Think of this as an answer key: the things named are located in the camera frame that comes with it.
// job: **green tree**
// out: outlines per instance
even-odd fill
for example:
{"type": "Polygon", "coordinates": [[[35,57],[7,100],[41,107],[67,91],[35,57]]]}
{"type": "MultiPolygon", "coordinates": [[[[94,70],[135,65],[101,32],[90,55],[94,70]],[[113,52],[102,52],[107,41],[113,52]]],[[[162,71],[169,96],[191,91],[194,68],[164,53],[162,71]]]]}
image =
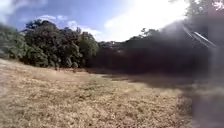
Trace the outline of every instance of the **green tree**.
{"type": "Polygon", "coordinates": [[[24,36],[16,29],[0,25],[1,57],[21,59],[26,54],[27,44],[24,36]]]}

